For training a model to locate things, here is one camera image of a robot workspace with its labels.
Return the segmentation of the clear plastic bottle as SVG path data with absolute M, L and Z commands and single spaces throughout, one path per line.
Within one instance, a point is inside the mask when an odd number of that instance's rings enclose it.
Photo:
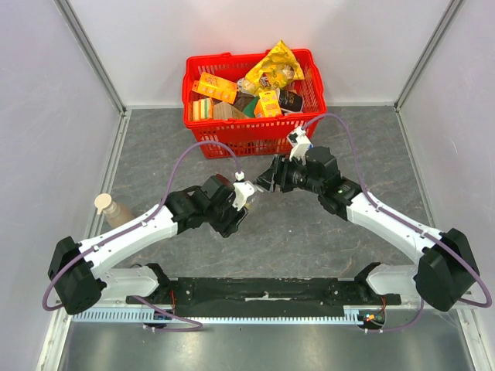
M 247 202 L 245 204 L 246 208 L 252 212 L 256 208 L 258 208 L 261 202 L 261 195 L 265 192 L 263 188 L 258 185 L 253 186 L 254 193 L 247 198 Z

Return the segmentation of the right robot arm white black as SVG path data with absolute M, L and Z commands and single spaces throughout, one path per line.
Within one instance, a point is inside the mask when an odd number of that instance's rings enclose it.
M 354 285 L 356 299 L 374 303 L 385 294 L 419 294 L 430 306 L 449 311 L 473 286 L 479 269 L 466 235 L 452 228 L 442 232 L 384 205 L 341 175 L 326 147 L 310 148 L 301 159 L 275 155 L 255 181 L 266 191 L 315 193 L 325 211 L 375 233 L 398 248 L 410 266 L 378 264 Z

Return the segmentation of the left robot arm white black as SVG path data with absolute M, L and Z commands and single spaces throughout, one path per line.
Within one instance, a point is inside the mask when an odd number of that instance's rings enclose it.
M 124 282 L 115 284 L 108 276 L 110 270 L 149 245 L 204 223 L 223 238 L 229 237 L 247 216 L 247 204 L 255 192 L 249 181 L 230 182 L 222 175 L 212 175 L 203 185 L 171 192 L 140 217 L 107 233 L 80 242 L 63 238 L 55 246 L 48 269 L 48 289 L 56 292 L 57 307 L 77 315 L 111 291 L 163 303 L 170 285 L 154 270 L 146 274 L 126 271 Z

